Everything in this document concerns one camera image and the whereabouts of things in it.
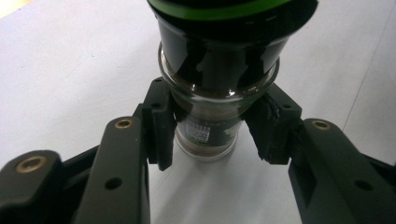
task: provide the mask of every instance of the white background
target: white background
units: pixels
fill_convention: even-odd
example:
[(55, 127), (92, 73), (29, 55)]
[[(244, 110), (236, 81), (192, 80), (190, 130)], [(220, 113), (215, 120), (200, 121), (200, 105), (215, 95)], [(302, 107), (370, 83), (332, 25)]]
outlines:
[[(321, 1), (281, 53), (276, 83), (363, 153), (396, 160), (395, 0)], [(157, 22), (144, 0), (35, 0), (0, 19), (0, 167), (34, 149), (67, 160), (99, 144), (160, 75)], [(174, 148), (150, 165), (151, 221), (301, 223), (287, 166), (261, 161), (246, 125), (234, 153), (199, 162)]]

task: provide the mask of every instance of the screw hole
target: screw hole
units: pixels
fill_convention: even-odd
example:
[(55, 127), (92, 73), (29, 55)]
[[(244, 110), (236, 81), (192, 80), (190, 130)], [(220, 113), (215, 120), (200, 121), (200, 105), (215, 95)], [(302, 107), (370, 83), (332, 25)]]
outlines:
[(109, 190), (117, 189), (121, 186), (122, 181), (118, 177), (111, 178), (105, 183), (105, 188)]
[(152, 104), (151, 107), (153, 107), (153, 108), (159, 108), (159, 107), (161, 107), (161, 104)]
[(133, 124), (133, 122), (132, 122), (131, 119), (122, 119), (122, 120), (117, 121), (116, 128), (118, 128), (118, 129), (126, 129), (126, 128), (131, 127), (132, 124)]
[(316, 127), (317, 129), (321, 129), (321, 130), (324, 130), (324, 131), (330, 129), (330, 124), (328, 124), (328, 123), (325, 122), (325, 121), (315, 120), (315, 121), (313, 121), (313, 124), (315, 125), (315, 127)]
[(43, 156), (33, 156), (24, 161), (21, 161), (16, 170), (19, 173), (30, 173), (42, 167), (46, 163), (46, 158)]
[(373, 190), (373, 186), (371, 186), (371, 184), (367, 183), (364, 180), (355, 180), (355, 185), (359, 189), (363, 189), (367, 191)]

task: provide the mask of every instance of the green rim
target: green rim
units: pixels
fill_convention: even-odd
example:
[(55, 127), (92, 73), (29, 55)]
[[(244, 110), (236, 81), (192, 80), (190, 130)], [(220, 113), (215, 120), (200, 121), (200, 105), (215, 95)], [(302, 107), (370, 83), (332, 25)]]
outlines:
[(291, 0), (257, 0), (232, 7), (193, 8), (166, 3), (163, 0), (148, 0), (162, 13), (191, 21), (224, 21), (253, 15), (274, 7), (279, 7)]

